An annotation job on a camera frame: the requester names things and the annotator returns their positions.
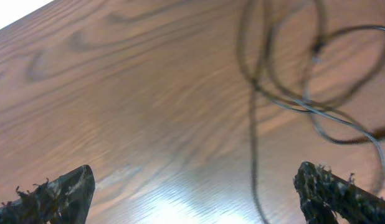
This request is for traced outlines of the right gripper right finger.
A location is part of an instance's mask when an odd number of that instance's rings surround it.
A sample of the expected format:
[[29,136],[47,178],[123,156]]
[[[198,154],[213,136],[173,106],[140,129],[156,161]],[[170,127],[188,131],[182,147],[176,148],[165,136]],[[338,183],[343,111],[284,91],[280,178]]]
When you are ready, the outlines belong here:
[[300,209],[307,223],[338,224],[336,214],[349,223],[385,224],[385,200],[316,166],[302,162],[293,179]]

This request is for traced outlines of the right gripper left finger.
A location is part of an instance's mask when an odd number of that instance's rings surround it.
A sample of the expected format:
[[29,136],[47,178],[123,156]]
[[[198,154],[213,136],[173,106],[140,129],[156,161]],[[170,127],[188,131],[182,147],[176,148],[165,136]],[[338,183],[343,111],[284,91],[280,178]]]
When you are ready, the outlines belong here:
[[34,186],[32,192],[16,188],[18,199],[2,203],[0,224],[86,223],[95,191],[90,166],[82,165]]

